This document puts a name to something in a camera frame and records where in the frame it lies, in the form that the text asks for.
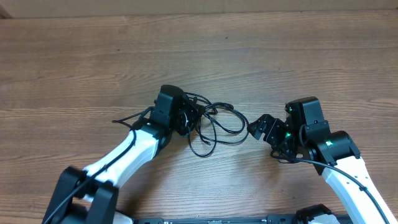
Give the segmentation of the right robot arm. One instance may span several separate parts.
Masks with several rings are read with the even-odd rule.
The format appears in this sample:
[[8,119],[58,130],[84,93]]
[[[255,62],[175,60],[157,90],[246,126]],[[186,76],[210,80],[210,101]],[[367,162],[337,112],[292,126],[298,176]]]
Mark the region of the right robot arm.
[[280,163],[313,165],[353,223],[397,223],[372,182],[359,148],[347,132],[331,132],[318,98],[288,102],[285,112],[285,121],[262,115],[248,125],[248,132],[268,143],[270,156]]

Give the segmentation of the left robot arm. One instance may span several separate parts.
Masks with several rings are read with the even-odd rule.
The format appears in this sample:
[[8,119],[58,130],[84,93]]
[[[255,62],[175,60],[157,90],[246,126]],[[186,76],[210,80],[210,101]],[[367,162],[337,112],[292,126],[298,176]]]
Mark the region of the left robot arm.
[[117,211],[120,188],[170,142],[195,128],[205,108],[181,88],[162,85],[155,105],[137,113],[126,139],[99,161],[60,175],[44,223],[133,223]]

